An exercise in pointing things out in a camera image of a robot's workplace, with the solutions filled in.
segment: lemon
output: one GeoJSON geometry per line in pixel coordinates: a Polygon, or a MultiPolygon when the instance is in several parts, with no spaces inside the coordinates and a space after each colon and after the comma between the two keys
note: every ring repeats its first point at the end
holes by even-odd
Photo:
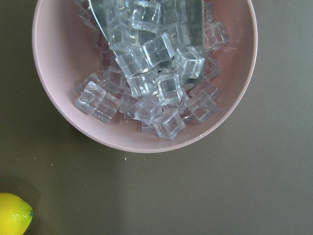
{"type": "Polygon", "coordinates": [[[0,193],[0,235],[23,235],[33,214],[31,206],[20,197],[0,193]]]}

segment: table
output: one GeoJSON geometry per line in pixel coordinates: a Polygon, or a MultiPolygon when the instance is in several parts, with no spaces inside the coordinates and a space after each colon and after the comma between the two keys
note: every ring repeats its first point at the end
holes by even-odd
{"type": "Polygon", "coordinates": [[[57,112],[32,56],[36,1],[2,1],[0,191],[34,208],[26,235],[313,233],[313,1],[253,4],[258,57],[236,110],[199,142],[148,155],[57,112]]]}

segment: pink bowl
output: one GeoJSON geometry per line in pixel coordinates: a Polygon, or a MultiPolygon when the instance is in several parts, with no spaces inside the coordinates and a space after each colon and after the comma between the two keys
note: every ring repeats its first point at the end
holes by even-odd
{"type": "Polygon", "coordinates": [[[213,83],[223,94],[220,110],[203,124],[188,124],[173,141],[141,133],[138,121],[114,118],[109,124],[74,107],[85,77],[99,72],[91,47],[93,32],[77,17],[71,0],[39,0],[33,22],[33,53],[43,87],[58,111],[79,131],[106,146],[139,153],[165,152],[205,137],[233,112],[250,82],[257,54],[257,25],[251,0],[212,0],[215,21],[224,21],[230,42],[217,51],[221,75],[213,83]]]}

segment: bowl rim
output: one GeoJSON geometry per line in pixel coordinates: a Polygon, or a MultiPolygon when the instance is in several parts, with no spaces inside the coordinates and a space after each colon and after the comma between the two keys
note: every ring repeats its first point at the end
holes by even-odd
{"type": "Polygon", "coordinates": [[[79,130],[80,132],[82,132],[84,135],[88,136],[89,138],[91,138],[92,140],[95,140],[105,146],[111,147],[111,148],[115,148],[118,150],[122,150],[122,151],[126,151],[126,152],[133,152],[133,153],[160,153],[160,152],[167,152],[167,151],[172,151],[172,150],[176,150],[185,146],[188,146],[192,143],[197,142],[198,140],[204,138],[205,136],[207,136],[208,134],[210,134],[211,132],[213,132],[215,129],[217,129],[217,127],[219,127],[230,115],[231,113],[235,110],[235,108],[238,106],[239,102],[241,101],[241,99],[243,98],[248,85],[251,81],[252,78],[252,74],[254,71],[254,67],[256,64],[256,58],[257,58],[257,52],[258,52],[258,29],[257,29],[257,21],[256,21],[256,15],[254,12],[254,7],[252,4],[252,0],[246,0],[248,7],[249,7],[249,12],[250,12],[250,16],[252,19],[252,28],[253,28],[253,55],[252,55],[252,60],[250,63],[250,68],[249,68],[249,73],[247,76],[247,80],[240,92],[240,94],[238,95],[237,99],[235,100],[234,104],[230,107],[230,109],[223,115],[223,117],[217,122],[215,123],[211,128],[209,128],[207,131],[203,132],[201,135],[198,135],[188,141],[176,144],[174,146],[169,146],[169,147],[164,147],[164,148],[153,148],[153,149],[137,149],[137,148],[130,148],[130,147],[123,147],[120,145],[116,145],[116,144],[112,144],[112,143],[107,143],[104,142],[94,136],[92,136],[91,134],[89,134],[88,132],[86,132],[85,130],[83,130],[81,127],[79,127],[76,123],[74,123],[67,115],[65,112],[63,112],[63,110],[61,109],[61,107],[58,105],[58,103],[54,100],[54,98],[52,97],[52,95],[49,92],[48,87],[45,84],[45,81],[43,79],[43,72],[42,72],[42,68],[41,65],[39,63],[39,56],[38,56],[38,49],[36,47],[37,44],[37,27],[38,27],[38,15],[40,12],[40,9],[42,7],[42,4],[45,0],[38,0],[37,5],[36,5],[36,9],[35,9],[35,13],[34,13],[34,18],[33,18],[33,25],[32,25],[32,49],[33,49],[33,56],[34,56],[34,62],[35,62],[35,66],[36,66],[36,70],[39,76],[39,79],[41,81],[41,84],[46,92],[46,94],[48,95],[50,101],[53,103],[53,105],[56,107],[56,109],[58,110],[58,112],[72,125],[74,126],[77,130],[79,130]]]}

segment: ice cube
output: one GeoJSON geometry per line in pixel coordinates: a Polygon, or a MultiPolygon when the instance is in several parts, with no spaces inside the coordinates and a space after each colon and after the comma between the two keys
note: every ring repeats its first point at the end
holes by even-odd
{"type": "Polygon", "coordinates": [[[205,90],[212,100],[216,100],[222,94],[222,91],[210,83],[208,80],[203,80],[201,83],[196,85],[191,91],[190,95],[195,96],[200,90],[205,90]]]}
{"type": "Polygon", "coordinates": [[[75,103],[75,107],[86,114],[93,114],[106,93],[106,90],[91,81],[75,103]]]}
{"type": "Polygon", "coordinates": [[[162,106],[158,101],[158,97],[153,95],[144,96],[135,106],[135,119],[147,125],[151,125],[153,120],[162,113],[162,106]]]}
{"type": "Polygon", "coordinates": [[[100,68],[101,70],[107,70],[111,65],[112,51],[104,50],[99,53],[100,68]]]}
{"type": "Polygon", "coordinates": [[[84,10],[89,9],[89,2],[88,0],[73,0],[74,3],[76,3],[80,8],[83,8],[84,10]]]}
{"type": "Polygon", "coordinates": [[[75,89],[76,91],[81,94],[83,93],[84,89],[86,88],[87,84],[90,82],[90,81],[93,81],[95,84],[97,85],[100,85],[102,82],[100,81],[98,75],[93,72],[92,74],[90,74],[87,78],[85,78],[81,84],[79,84],[75,89]]]}
{"type": "Polygon", "coordinates": [[[133,97],[131,95],[130,89],[126,89],[120,99],[119,112],[125,114],[127,119],[134,119],[136,103],[139,101],[139,98],[133,97]]]}
{"type": "Polygon", "coordinates": [[[185,101],[187,101],[187,99],[189,99],[189,97],[187,96],[187,93],[185,91],[184,88],[181,88],[182,90],[182,96],[181,96],[181,101],[180,102],[176,102],[176,103],[171,103],[171,104],[167,104],[167,105],[163,105],[162,108],[167,109],[167,108],[172,108],[172,109],[178,109],[180,114],[184,114],[186,112],[186,106],[185,106],[185,101]]]}
{"type": "Polygon", "coordinates": [[[186,107],[203,123],[218,111],[218,106],[205,90],[200,90],[186,102],[186,107]]]}
{"type": "Polygon", "coordinates": [[[122,70],[109,66],[108,70],[103,72],[102,88],[113,94],[126,89],[127,81],[122,70]]]}
{"type": "Polygon", "coordinates": [[[186,127],[178,109],[166,109],[152,124],[158,136],[168,140],[173,140],[186,127]]]}
{"type": "Polygon", "coordinates": [[[192,123],[193,121],[195,121],[195,120],[197,120],[197,119],[195,118],[195,116],[194,116],[193,114],[190,114],[190,115],[187,115],[187,116],[182,117],[181,120],[182,120],[185,124],[187,124],[187,123],[192,123]]]}
{"type": "Polygon", "coordinates": [[[114,67],[114,68],[119,68],[120,69],[120,66],[117,64],[116,62],[116,56],[114,54],[114,51],[111,51],[112,52],[112,55],[111,55],[111,59],[110,59],[110,66],[114,67]]]}
{"type": "Polygon", "coordinates": [[[161,3],[161,23],[169,25],[172,23],[186,23],[186,0],[156,0],[161,3]]]}
{"type": "Polygon", "coordinates": [[[78,11],[78,16],[83,20],[85,25],[87,25],[88,27],[94,30],[98,30],[97,21],[95,20],[90,8],[84,9],[80,7],[78,11]]]}
{"type": "Polygon", "coordinates": [[[167,33],[145,42],[142,48],[151,68],[163,61],[169,61],[175,55],[167,33]]]}
{"type": "Polygon", "coordinates": [[[139,46],[138,32],[124,17],[115,18],[107,27],[108,40],[111,50],[125,52],[133,46],[139,46]]]}
{"type": "Polygon", "coordinates": [[[207,56],[204,61],[204,76],[205,79],[210,80],[221,72],[219,70],[219,65],[216,59],[211,56],[207,56]]]}
{"type": "Polygon", "coordinates": [[[133,47],[122,55],[117,56],[116,62],[121,67],[126,78],[147,72],[149,69],[149,64],[144,56],[142,46],[133,47]]]}
{"type": "Polygon", "coordinates": [[[156,33],[159,25],[161,4],[153,1],[134,1],[132,27],[156,33]]]}
{"type": "Polygon", "coordinates": [[[157,66],[154,66],[153,68],[150,68],[150,70],[154,71],[163,71],[163,70],[172,70],[172,62],[173,60],[170,59],[168,61],[163,61],[161,63],[159,63],[157,66]]]}
{"type": "Polygon", "coordinates": [[[192,83],[186,83],[186,84],[183,84],[182,87],[187,91],[187,90],[190,90],[190,89],[194,88],[195,85],[192,84],[192,83]]]}
{"type": "Polygon", "coordinates": [[[133,0],[104,0],[103,5],[107,25],[118,17],[130,19],[133,13],[133,0]]]}
{"type": "Polygon", "coordinates": [[[155,131],[155,127],[153,125],[147,125],[145,123],[141,123],[141,131],[143,133],[148,133],[148,132],[152,132],[155,131]]]}
{"type": "Polygon", "coordinates": [[[169,35],[172,47],[176,50],[178,47],[190,45],[189,30],[185,24],[170,24],[159,29],[161,33],[166,32],[169,35]]]}
{"type": "Polygon", "coordinates": [[[140,45],[157,37],[155,33],[145,30],[137,30],[137,33],[140,45]]]}
{"type": "Polygon", "coordinates": [[[132,91],[133,97],[139,97],[142,95],[156,94],[157,86],[155,79],[157,78],[157,71],[149,71],[139,74],[127,79],[129,87],[132,91]]]}
{"type": "Polygon", "coordinates": [[[204,3],[204,23],[214,22],[213,2],[204,3]]]}
{"type": "Polygon", "coordinates": [[[164,71],[156,79],[157,93],[161,105],[180,102],[183,91],[176,71],[164,71]]]}
{"type": "Polygon", "coordinates": [[[229,42],[224,22],[207,23],[204,26],[204,47],[207,50],[219,50],[229,42]]]}
{"type": "Polygon", "coordinates": [[[99,29],[94,32],[94,40],[92,47],[101,50],[105,50],[106,48],[108,48],[108,42],[104,38],[102,32],[99,29]]]}
{"type": "Polygon", "coordinates": [[[119,108],[119,99],[110,92],[106,92],[100,104],[96,107],[92,116],[104,123],[111,121],[119,108]]]}
{"type": "Polygon", "coordinates": [[[173,67],[177,69],[181,79],[198,78],[203,65],[204,58],[195,47],[181,47],[176,50],[173,67]]]}

